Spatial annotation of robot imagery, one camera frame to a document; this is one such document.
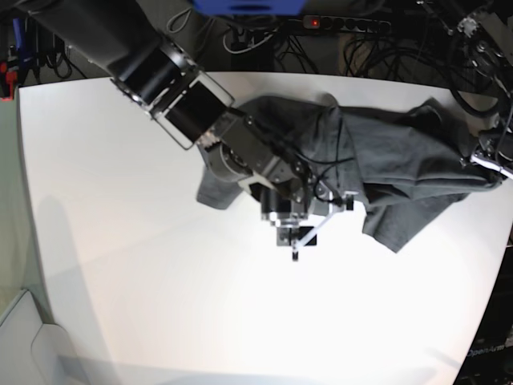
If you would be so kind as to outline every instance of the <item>power strip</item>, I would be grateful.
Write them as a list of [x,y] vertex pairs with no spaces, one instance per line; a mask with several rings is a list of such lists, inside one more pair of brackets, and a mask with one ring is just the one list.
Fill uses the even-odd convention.
[[303,17],[303,27],[307,30],[331,30],[367,34],[389,34],[392,32],[391,22],[368,18],[306,15]]

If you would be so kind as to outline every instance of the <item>screw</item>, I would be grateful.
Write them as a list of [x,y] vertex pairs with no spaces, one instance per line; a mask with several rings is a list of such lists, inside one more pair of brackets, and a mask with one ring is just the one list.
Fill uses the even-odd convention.
[[484,52],[487,49],[487,45],[485,42],[479,42],[477,46],[478,52]]

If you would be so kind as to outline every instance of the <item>white table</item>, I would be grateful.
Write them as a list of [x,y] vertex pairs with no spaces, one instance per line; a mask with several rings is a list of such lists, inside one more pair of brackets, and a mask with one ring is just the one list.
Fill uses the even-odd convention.
[[[432,87],[215,78],[238,100],[330,92],[342,105],[406,111],[435,97],[461,114]],[[361,234],[357,206],[292,263],[250,197],[226,212],[197,204],[197,151],[108,80],[24,88],[21,117],[51,307],[92,383],[454,381],[502,261],[512,183],[451,206],[397,255]]]

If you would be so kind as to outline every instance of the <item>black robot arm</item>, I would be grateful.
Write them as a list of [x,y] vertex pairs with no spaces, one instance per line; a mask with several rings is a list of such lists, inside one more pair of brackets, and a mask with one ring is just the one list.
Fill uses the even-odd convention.
[[293,146],[233,108],[233,97],[156,31],[135,0],[22,0],[17,7],[103,68],[182,148],[202,148],[216,177],[258,187],[262,217],[295,260],[315,238],[315,229],[301,226],[314,209],[352,208],[352,196],[321,182]]

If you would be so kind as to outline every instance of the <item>crumpled fabric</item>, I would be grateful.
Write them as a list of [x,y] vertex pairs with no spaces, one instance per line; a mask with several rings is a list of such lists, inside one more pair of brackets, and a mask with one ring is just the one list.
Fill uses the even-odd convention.
[[[310,159],[335,161],[340,135],[338,158],[344,162],[325,179],[341,193],[357,193],[367,212],[362,232],[396,253],[450,205],[503,180],[463,162],[477,139],[434,100],[398,114],[262,96],[240,110]],[[327,166],[313,167],[320,174]],[[241,192],[206,168],[197,200],[226,209]]]

